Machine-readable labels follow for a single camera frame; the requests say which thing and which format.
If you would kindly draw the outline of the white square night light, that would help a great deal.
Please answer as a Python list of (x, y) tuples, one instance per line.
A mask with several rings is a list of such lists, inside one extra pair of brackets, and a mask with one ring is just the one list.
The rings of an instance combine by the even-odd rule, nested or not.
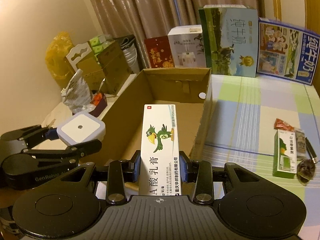
[(80, 112), (57, 126), (57, 135), (67, 146), (98, 139), (103, 141), (105, 123), (86, 112)]

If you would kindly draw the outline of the white parrot ointment box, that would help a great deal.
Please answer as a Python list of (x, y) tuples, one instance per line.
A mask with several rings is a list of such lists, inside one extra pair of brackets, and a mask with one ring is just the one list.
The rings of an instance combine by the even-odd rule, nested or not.
[(175, 105), (145, 105), (140, 148), (139, 194), (181, 194)]

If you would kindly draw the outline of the green white medicine box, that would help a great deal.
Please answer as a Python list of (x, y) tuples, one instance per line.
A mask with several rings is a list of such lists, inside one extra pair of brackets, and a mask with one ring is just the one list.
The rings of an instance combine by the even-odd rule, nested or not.
[(297, 173), (296, 135), (278, 129), (274, 136), (273, 176), (293, 179)]

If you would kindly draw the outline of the purple velvet scrunchie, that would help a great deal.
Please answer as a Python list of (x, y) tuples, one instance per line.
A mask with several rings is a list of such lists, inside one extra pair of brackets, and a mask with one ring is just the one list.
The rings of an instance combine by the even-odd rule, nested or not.
[(297, 166), (297, 178), (302, 184), (307, 184), (315, 175), (315, 163), (311, 159), (303, 159)]

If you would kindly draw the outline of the clear snack packet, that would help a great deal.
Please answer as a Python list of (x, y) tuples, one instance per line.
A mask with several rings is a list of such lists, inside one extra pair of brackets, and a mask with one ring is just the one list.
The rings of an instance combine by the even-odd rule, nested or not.
[(304, 131), (299, 128), (295, 128), (294, 132), (296, 135), (297, 155), (300, 158), (304, 158), (306, 155), (306, 140), (305, 140)]

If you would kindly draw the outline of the yellow plastic bag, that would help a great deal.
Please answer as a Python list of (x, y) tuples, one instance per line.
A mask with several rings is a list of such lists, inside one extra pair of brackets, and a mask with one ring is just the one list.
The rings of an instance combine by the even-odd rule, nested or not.
[(69, 33), (62, 31), (53, 38), (46, 50), (46, 66), (61, 90), (67, 87), (75, 74), (75, 70), (66, 58), (73, 47)]

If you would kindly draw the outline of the brown cardboard box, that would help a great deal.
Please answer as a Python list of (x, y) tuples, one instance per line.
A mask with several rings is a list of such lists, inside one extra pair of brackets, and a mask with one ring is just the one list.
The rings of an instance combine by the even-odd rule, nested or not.
[(191, 159), (201, 156), (212, 104), (208, 68), (145, 69), (104, 115), (102, 148), (84, 161), (105, 165), (140, 151), (139, 193), (178, 195), (178, 153)]

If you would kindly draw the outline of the red snack packet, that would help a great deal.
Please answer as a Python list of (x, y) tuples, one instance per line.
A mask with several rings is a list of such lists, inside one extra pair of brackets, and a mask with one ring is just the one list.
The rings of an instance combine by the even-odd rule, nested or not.
[(287, 122), (276, 118), (275, 122), (274, 122), (274, 129), (279, 129), (282, 131), (289, 131), (289, 132), (294, 132), (295, 128), (293, 126), (291, 126), (290, 124), (288, 124)]

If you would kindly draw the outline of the green tissue packs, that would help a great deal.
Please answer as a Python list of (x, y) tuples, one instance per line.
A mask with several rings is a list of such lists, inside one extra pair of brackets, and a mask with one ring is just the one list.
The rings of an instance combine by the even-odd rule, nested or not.
[(113, 38), (110, 35), (98, 35), (89, 40), (89, 44), (95, 55), (100, 54), (105, 48), (107, 48), (112, 42)]

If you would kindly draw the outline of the black lighter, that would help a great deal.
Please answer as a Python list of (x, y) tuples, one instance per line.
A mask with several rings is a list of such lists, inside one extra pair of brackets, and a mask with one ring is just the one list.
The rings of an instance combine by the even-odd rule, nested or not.
[(305, 144), (306, 144), (306, 150), (307, 150), (308, 154), (310, 155), (311, 160), (313, 161), (314, 164), (317, 164), (318, 158), (317, 158), (316, 152), (313, 149), (313, 147), (307, 137), (305, 138)]

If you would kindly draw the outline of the red gift box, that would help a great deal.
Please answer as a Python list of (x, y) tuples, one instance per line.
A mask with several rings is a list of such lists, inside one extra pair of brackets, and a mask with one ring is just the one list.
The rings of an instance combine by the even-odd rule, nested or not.
[(174, 68), (174, 61), (167, 36), (144, 40), (151, 68)]

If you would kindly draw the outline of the white humidifier box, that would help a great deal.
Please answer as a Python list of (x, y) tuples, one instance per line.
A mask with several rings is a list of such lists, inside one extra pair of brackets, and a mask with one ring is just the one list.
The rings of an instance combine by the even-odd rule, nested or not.
[(174, 27), (168, 40), (176, 68), (206, 68), (200, 24)]

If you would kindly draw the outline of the green milk carton box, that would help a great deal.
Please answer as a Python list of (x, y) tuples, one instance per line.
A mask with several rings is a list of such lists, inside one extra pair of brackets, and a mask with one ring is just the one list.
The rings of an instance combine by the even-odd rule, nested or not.
[(255, 77), (258, 61), (258, 11), (237, 4), (199, 9), (206, 66), (212, 74)]

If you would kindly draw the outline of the blue milk carton box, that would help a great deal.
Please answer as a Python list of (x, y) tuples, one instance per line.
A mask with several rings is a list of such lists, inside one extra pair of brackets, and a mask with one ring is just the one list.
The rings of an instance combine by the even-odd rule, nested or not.
[(281, 21), (259, 19), (257, 73), (311, 85), (319, 60), (319, 35)]

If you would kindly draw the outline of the brown curtain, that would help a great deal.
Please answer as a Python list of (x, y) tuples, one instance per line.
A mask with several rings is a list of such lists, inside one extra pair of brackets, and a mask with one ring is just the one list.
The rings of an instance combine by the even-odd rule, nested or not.
[(165, 36), (181, 25), (200, 23), (199, 8), (207, 4), (242, 4), (255, 9), (259, 0), (90, 0), (104, 33), (134, 35), (141, 66), (149, 68), (144, 41)]

